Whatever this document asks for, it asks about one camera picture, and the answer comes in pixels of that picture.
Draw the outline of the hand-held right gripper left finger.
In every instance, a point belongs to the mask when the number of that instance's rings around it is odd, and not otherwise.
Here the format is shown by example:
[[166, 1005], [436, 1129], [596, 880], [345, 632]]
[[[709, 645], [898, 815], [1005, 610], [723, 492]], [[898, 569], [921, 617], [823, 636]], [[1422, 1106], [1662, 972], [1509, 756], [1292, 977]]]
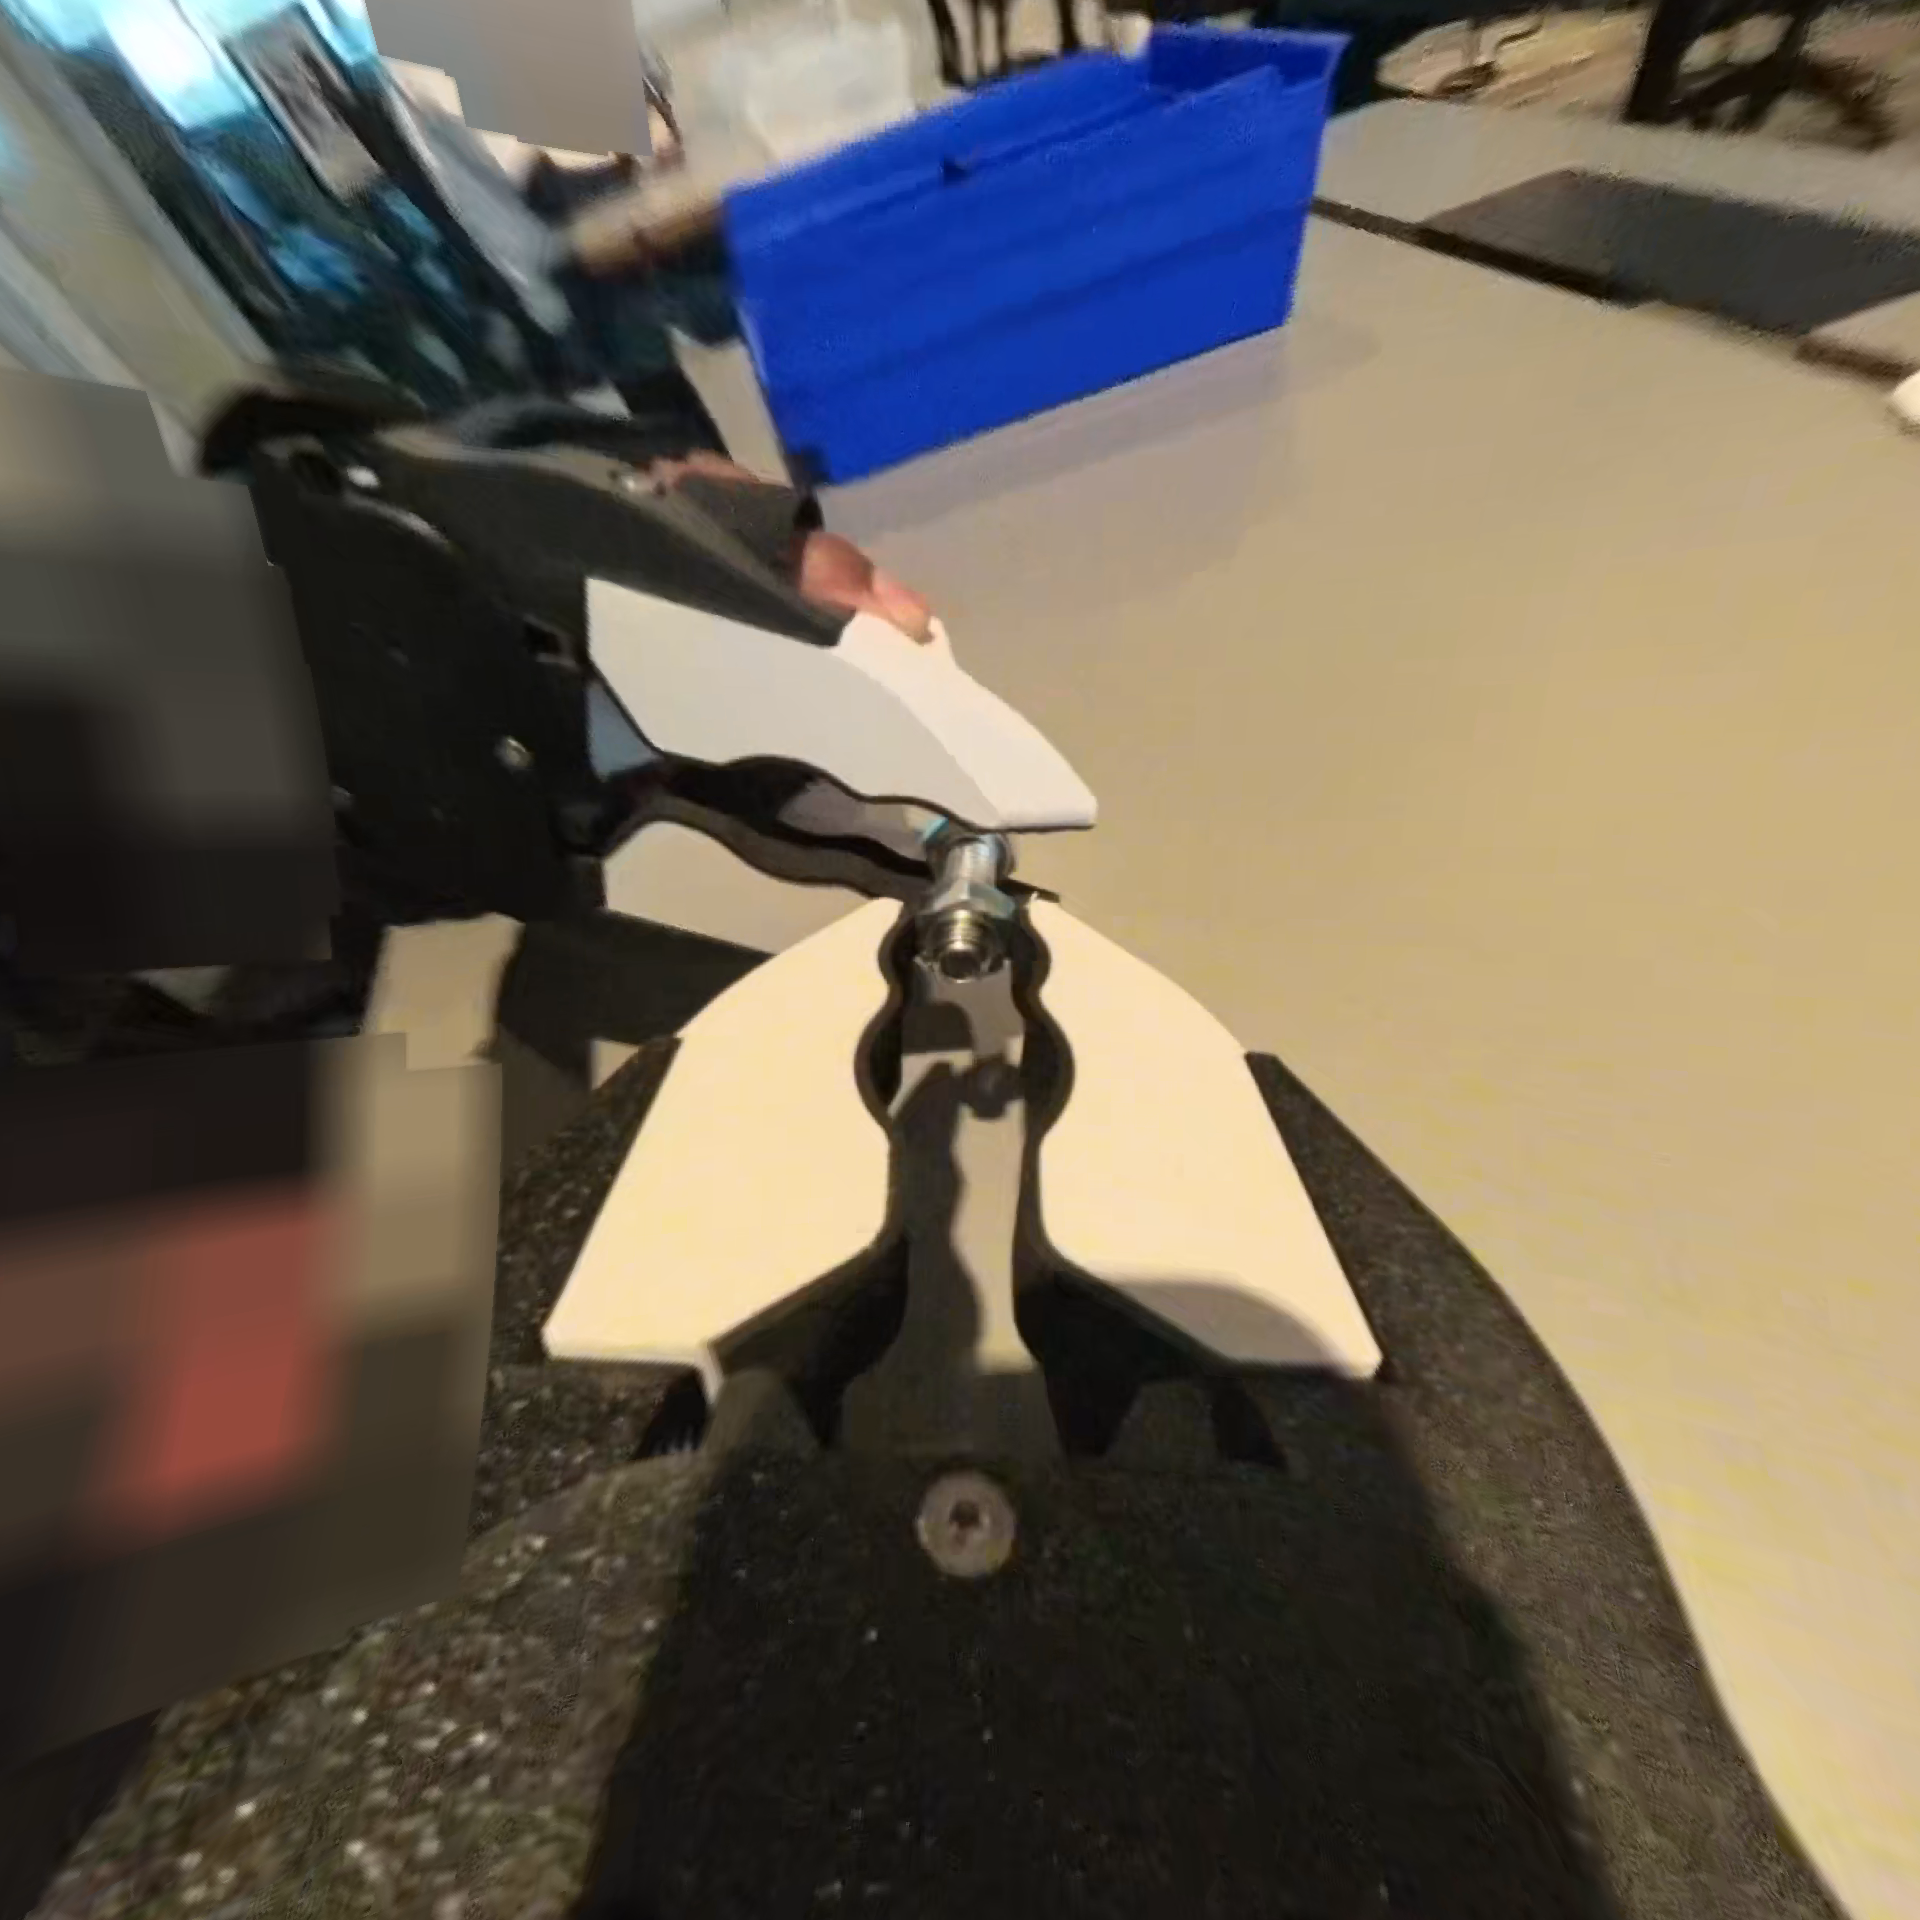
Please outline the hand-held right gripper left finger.
[[892, 1237], [889, 1106], [859, 1060], [889, 1005], [898, 903], [776, 952], [678, 1035], [539, 1336], [548, 1359], [773, 1365], [823, 1283]]

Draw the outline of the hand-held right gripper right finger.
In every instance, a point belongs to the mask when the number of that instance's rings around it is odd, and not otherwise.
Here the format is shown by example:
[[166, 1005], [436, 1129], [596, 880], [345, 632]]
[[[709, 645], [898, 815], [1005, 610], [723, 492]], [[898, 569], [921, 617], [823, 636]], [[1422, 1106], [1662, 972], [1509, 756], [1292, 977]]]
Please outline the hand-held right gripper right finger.
[[1059, 903], [1026, 923], [1026, 1199], [1043, 1272], [1239, 1369], [1379, 1373], [1379, 1339], [1259, 1093], [1182, 986]]

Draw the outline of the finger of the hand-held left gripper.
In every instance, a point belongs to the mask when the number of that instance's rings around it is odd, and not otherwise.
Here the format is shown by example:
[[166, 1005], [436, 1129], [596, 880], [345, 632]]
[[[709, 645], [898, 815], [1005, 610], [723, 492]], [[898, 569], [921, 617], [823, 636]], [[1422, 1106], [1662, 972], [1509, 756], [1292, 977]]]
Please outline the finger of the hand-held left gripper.
[[[619, 803], [606, 820], [599, 859], [612, 869], [631, 847], [653, 847], [669, 833], [729, 853], [749, 872], [795, 883], [836, 885], [866, 900], [923, 900], [932, 885], [935, 843], [985, 833], [948, 822], [921, 803], [859, 799], [828, 776], [795, 762], [652, 762], [612, 783]], [[1015, 846], [1005, 890], [1039, 890], [1018, 876]]]
[[976, 683], [938, 629], [909, 640], [853, 615], [813, 643], [588, 579], [588, 660], [659, 753], [786, 762], [869, 803], [971, 829], [1093, 829], [1068, 756]]

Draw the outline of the silver hex nut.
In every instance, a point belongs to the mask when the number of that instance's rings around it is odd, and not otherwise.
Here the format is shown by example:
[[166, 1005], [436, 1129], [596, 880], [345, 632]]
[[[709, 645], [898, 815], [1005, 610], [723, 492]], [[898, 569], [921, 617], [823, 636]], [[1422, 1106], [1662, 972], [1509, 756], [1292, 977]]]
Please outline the silver hex nut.
[[932, 977], [969, 986], [1012, 953], [1026, 893], [1001, 885], [939, 885], [915, 910], [915, 957]]

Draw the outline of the large blue plastic bin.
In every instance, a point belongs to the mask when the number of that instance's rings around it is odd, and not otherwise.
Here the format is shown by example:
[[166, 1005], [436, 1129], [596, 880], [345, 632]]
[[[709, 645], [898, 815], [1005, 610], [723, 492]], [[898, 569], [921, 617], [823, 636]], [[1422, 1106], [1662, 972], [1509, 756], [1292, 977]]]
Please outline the large blue plastic bin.
[[729, 189], [788, 472], [859, 482], [1286, 325], [1343, 50], [1155, 25]]

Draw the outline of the person's left hand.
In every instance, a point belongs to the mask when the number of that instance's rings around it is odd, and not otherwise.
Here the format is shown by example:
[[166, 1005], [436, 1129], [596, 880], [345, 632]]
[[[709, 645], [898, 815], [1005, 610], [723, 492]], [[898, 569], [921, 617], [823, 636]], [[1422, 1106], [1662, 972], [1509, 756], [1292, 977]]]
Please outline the person's left hand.
[[795, 582], [813, 605], [883, 620], [923, 645], [935, 636], [938, 620], [926, 597], [881, 569], [858, 542], [826, 529], [803, 533]]

